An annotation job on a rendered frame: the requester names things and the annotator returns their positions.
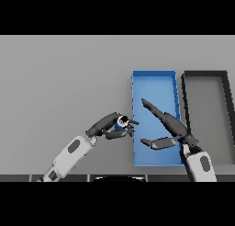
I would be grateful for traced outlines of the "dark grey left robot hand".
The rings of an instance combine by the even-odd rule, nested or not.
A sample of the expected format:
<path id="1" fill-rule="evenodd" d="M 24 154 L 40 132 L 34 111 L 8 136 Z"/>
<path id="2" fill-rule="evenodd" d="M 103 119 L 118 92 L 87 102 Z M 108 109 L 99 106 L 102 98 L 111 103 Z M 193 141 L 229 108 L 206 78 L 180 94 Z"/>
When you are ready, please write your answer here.
<path id="1" fill-rule="evenodd" d="M 97 121 L 85 134 L 92 138 L 94 136 L 101 137 L 106 136 L 107 140 L 113 140 L 117 138 L 123 138 L 126 135 L 132 136 L 135 132 L 133 125 L 139 125 L 138 121 L 129 119 L 127 127 L 123 130 L 115 130 L 115 123 L 120 116 L 125 116 L 121 113 L 113 112 L 108 114 Z"/>

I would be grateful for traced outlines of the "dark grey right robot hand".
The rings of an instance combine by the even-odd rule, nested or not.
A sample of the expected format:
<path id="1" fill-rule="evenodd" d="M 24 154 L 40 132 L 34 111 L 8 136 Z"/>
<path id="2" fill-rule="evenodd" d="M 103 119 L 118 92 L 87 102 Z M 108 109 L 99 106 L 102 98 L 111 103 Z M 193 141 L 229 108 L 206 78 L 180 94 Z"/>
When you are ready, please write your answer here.
<path id="1" fill-rule="evenodd" d="M 171 133 L 172 138 L 160 138 L 157 140 L 141 139 L 140 142 L 151 147 L 153 150 L 161 150 L 173 147 L 179 141 L 181 144 L 187 144 L 191 152 L 197 152 L 200 148 L 197 146 L 199 140 L 196 139 L 186 125 L 170 113 L 162 113 L 156 106 L 146 99 L 141 100 L 142 105 L 147 108 Z"/>

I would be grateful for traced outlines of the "blue pipe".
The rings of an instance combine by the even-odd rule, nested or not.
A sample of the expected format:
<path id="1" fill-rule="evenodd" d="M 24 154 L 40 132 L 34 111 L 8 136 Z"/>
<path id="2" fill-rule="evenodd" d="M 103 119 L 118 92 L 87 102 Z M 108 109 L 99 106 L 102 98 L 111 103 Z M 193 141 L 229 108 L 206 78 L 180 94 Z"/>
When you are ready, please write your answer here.
<path id="1" fill-rule="evenodd" d="M 129 119 L 127 116 L 120 116 L 115 123 L 115 130 L 123 130 L 127 127 Z"/>

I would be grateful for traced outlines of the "blue bin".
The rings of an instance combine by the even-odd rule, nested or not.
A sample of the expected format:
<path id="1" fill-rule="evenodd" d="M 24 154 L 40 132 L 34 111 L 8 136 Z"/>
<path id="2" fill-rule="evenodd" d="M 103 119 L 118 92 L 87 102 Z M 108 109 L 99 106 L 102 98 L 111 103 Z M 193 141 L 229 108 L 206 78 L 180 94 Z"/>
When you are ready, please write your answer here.
<path id="1" fill-rule="evenodd" d="M 181 119 L 178 85 L 175 70 L 133 70 L 132 75 L 132 117 L 138 121 L 134 133 L 134 165 L 182 166 L 181 144 L 154 151 L 140 142 L 141 139 L 156 140 L 171 137 L 171 133 L 152 113 L 142 105 L 144 98 L 161 112 L 168 112 Z"/>

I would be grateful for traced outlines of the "dark grey bin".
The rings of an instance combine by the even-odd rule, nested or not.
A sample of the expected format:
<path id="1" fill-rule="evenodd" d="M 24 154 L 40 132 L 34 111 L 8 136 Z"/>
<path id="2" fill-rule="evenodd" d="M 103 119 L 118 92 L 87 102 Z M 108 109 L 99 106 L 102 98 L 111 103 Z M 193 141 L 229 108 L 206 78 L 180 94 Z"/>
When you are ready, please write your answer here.
<path id="1" fill-rule="evenodd" d="M 213 164 L 235 164 L 235 110 L 226 71 L 184 71 L 185 120 Z"/>

